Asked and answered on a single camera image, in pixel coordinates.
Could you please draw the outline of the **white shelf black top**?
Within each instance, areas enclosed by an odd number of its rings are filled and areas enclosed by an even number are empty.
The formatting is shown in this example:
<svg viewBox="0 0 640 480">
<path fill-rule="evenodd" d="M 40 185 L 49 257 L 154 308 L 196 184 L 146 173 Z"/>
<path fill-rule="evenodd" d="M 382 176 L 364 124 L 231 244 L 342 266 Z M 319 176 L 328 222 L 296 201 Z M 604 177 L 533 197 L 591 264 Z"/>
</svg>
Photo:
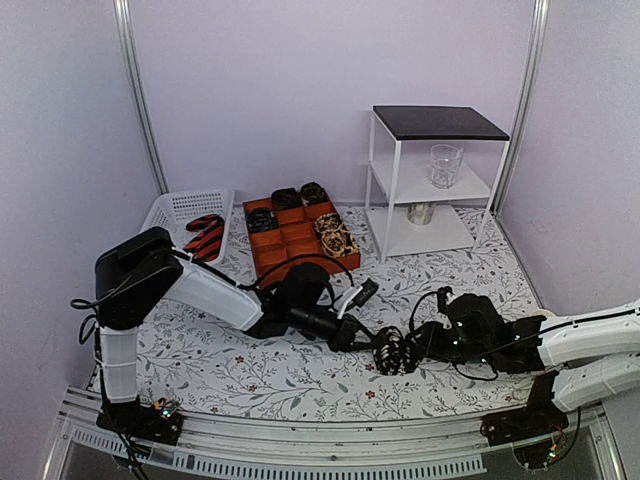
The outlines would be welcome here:
<svg viewBox="0 0 640 480">
<path fill-rule="evenodd" d="M 498 142 L 492 185 L 455 148 Z M 365 215 L 379 261 L 476 251 L 491 216 L 510 136 L 471 107 L 377 105 L 370 114 Z"/>
</svg>

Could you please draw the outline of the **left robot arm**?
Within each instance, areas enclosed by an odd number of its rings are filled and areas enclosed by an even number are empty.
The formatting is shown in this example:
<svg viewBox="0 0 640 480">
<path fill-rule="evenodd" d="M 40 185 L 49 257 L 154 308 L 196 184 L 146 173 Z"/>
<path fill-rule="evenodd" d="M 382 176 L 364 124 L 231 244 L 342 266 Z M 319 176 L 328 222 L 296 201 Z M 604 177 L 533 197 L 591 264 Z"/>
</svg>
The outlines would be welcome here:
<svg viewBox="0 0 640 480">
<path fill-rule="evenodd" d="M 376 293 L 368 280 L 352 285 L 341 298 L 322 305 L 332 293 L 324 268 L 329 258 L 301 254 L 241 284 L 194 256 L 177 250 L 167 230 L 149 228 L 98 257 L 94 266 L 95 300 L 73 299 L 97 324 L 95 355 L 101 373 L 103 409 L 128 434 L 148 426 L 136 381 L 137 333 L 162 300 L 212 315 L 258 339 L 295 329 L 327 342 L 334 352 L 372 349 L 375 335 L 351 315 Z"/>
</svg>

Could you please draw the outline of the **rolled beige patterned tie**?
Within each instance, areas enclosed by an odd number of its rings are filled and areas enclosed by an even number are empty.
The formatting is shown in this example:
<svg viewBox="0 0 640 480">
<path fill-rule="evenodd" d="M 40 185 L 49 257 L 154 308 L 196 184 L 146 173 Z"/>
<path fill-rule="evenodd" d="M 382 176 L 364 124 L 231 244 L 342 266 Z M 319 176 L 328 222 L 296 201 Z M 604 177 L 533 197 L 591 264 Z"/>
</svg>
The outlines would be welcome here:
<svg viewBox="0 0 640 480">
<path fill-rule="evenodd" d="M 323 252 L 331 258 L 344 258 L 359 253 L 354 235 L 343 229 L 323 232 L 321 246 Z"/>
</svg>

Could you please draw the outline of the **rolled dark brown tie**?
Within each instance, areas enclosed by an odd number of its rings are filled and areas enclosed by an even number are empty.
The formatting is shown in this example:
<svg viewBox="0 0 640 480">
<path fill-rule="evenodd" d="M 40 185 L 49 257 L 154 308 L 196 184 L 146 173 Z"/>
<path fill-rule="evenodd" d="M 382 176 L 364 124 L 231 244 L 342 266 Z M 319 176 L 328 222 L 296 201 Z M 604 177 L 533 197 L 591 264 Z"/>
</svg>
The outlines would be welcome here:
<svg viewBox="0 0 640 480">
<path fill-rule="evenodd" d="M 271 202 L 275 211 L 289 210 L 302 206 L 300 194 L 293 187 L 275 190 L 271 194 Z"/>
</svg>

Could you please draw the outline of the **left metal frame post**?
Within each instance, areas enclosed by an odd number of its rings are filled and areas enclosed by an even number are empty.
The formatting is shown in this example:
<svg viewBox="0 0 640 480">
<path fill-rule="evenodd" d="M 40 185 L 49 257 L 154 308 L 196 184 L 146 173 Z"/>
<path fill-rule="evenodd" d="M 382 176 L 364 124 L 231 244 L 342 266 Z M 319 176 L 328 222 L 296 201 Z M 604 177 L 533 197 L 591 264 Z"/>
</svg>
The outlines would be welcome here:
<svg viewBox="0 0 640 480">
<path fill-rule="evenodd" d="M 137 121 L 141 130 L 143 144 L 150 164 L 152 179 L 158 194 L 167 194 L 169 192 L 168 182 L 153 131 L 136 51 L 130 2 L 126 0 L 114 0 L 113 7 L 124 68 L 131 90 Z"/>
</svg>

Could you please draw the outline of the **white plastic basket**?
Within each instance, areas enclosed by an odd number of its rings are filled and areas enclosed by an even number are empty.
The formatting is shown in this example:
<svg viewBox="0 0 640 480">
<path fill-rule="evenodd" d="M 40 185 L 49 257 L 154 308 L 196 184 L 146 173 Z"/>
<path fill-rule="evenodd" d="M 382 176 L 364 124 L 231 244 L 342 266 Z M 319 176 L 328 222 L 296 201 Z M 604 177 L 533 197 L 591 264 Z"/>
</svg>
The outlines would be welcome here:
<svg viewBox="0 0 640 480">
<path fill-rule="evenodd" d="M 174 246 L 182 249 L 196 236 L 195 232 L 186 230 L 186 225 L 196 218 L 217 214 L 224 220 L 221 249 L 218 257 L 210 262 L 210 265 L 217 265 L 225 255 L 234 200 L 233 189 L 187 190 L 164 194 L 151 205 L 140 231 L 159 226 L 169 233 Z"/>
</svg>

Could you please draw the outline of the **rolled black beige tie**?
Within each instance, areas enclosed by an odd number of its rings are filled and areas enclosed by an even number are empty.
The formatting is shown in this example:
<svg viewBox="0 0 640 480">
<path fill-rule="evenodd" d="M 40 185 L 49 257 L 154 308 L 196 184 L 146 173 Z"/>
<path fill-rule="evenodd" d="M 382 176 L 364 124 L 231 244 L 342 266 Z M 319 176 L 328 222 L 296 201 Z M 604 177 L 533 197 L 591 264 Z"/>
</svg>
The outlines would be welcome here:
<svg viewBox="0 0 640 480">
<path fill-rule="evenodd" d="M 319 236 L 322 236 L 326 232 L 342 230 L 343 227 L 343 220 L 336 212 L 323 214 L 314 221 L 314 231 Z"/>
</svg>

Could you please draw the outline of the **rolled dark olive tie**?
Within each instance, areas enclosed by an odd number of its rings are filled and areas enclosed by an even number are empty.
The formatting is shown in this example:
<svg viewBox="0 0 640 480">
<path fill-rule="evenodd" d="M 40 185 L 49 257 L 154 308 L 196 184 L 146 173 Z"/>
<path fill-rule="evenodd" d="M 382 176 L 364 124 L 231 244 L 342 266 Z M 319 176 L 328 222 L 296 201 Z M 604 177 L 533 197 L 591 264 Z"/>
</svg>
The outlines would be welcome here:
<svg viewBox="0 0 640 480">
<path fill-rule="evenodd" d="M 326 190 L 316 182 L 308 182 L 300 189 L 300 199 L 304 206 L 312 206 L 328 201 Z"/>
</svg>

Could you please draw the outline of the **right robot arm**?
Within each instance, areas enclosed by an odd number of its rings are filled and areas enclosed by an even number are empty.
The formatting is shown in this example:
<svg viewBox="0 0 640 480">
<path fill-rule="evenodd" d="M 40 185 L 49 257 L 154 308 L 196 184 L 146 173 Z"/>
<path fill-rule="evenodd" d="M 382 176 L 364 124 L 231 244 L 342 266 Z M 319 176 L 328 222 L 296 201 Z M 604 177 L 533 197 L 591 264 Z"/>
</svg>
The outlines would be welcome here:
<svg viewBox="0 0 640 480">
<path fill-rule="evenodd" d="M 639 386 L 639 302 L 586 314 L 505 320 L 486 296 L 463 294 L 439 304 L 450 326 L 412 326 L 407 341 L 418 358 L 450 364 L 484 361 L 507 374 L 554 372 L 549 399 L 517 415 L 517 427 L 537 436 L 556 409 L 573 411 Z"/>
</svg>

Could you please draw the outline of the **front metal rail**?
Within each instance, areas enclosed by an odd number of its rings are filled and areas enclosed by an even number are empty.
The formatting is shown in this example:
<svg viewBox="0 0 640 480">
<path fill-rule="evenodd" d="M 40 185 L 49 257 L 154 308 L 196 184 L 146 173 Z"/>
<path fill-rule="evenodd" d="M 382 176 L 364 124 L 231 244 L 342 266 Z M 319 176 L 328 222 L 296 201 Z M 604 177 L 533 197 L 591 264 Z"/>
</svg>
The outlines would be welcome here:
<svg viewBox="0 0 640 480">
<path fill-rule="evenodd" d="M 181 408 L 174 446 L 143 443 L 143 479 L 631 479 L 634 469 L 599 404 L 552 437 L 493 445 L 483 412 L 376 420 L 264 419 Z"/>
</svg>

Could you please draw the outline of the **red black striped tie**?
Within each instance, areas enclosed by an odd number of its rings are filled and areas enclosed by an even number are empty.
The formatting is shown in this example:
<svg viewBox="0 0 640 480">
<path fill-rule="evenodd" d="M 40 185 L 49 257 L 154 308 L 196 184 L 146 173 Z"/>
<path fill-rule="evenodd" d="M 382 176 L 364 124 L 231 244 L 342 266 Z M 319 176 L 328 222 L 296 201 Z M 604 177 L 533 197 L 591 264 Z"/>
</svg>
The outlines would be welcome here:
<svg viewBox="0 0 640 480">
<path fill-rule="evenodd" d="M 196 236 L 185 245 L 185 252 L 204 262 L 212 262 L 219 257 L 225 231 L 224 219 L 220 215 L 196 218 L 186 225 L 186 230 L 196 233 Z"/>
</svg>

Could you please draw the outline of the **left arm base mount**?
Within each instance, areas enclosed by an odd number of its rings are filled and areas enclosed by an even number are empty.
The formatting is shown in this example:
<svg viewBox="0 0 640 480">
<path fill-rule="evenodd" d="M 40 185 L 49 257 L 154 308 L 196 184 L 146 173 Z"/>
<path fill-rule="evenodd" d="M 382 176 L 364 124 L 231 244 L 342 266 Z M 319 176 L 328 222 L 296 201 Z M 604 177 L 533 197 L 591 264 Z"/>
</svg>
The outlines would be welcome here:
<svg viewBox="0 0 640 480">
<path fill-rule="evenodd" d="M 179 403 L 161 397 L 145 405 L 137 397 L 132 402 L 113 403 L 105 393 L 96 425 L 124 437 L 133 437 L 164 445 L 176 446 L 184 416 L 178 412 Z"/>
</svg>

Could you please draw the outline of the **metal frame post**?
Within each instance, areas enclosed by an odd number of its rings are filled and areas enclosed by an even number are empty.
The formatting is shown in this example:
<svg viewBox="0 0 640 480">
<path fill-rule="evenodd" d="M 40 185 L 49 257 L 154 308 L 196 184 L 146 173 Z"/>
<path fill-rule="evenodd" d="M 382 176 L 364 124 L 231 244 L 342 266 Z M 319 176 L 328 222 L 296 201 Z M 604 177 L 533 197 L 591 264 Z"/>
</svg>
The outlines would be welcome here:
<svg viewBox="0 0 640 480">
<path fill-rule="evenodd" d="M 533 98 L 533 92 L 544 48 L 549 7 L 549 0 L 536 0 L 534 2 L 528 50 L 515 117 L 511 129 L 511 140 L 509 141 L 509 146 L 505 147 L 502 155 L 499 168 L 499 178 L 496 180 L 495 195 L 491 205 L 491 211 L 495 217 L 500 215 L 500 212 L 506 202 L 509 185 L 515 171 L 519 150 L 524 138 L 526 121 Z"/>
<path fill-rule="evenodd" d="M 126 0 L 114 0 L 113 7 L 124 68 L 131 90 L 137 121 L 141 130 L 143 144 L 150 164 L 152 179 L 158 194 L 167 194 L 169 192 L 168 182 L 153 131 L 136 51 L 130 2 Z"/>
</svg>

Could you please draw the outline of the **black white floral tie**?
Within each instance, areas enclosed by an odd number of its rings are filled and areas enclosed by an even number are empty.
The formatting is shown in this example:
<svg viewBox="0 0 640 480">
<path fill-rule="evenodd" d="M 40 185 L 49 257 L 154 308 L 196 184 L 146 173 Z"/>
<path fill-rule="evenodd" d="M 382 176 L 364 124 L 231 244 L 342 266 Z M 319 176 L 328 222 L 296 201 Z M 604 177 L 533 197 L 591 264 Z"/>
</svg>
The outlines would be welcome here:
<svg viewBox="0 0 640 480">
<path fill-rule="evenodd" d="M 378 332 L 373 356 L 377 371 L 385 376 L 413 373 L 421 361 L 419 348 L 397 327 Z"/>
</svg>

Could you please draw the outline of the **clear drinking glass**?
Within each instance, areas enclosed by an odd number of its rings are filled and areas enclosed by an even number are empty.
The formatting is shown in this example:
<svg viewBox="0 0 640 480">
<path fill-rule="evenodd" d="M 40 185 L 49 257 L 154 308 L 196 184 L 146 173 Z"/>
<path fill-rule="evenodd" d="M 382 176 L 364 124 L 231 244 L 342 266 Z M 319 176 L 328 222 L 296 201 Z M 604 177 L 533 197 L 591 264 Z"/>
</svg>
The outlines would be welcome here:
<svg viewBox="0 0 640 480">
<path fill-rule="evenodd" d="M 430 149 L 430 183 L 439 189 L 452 188 L 463 163 L 464 150 L 452 145 L 436 144 Z"/>
</svg>

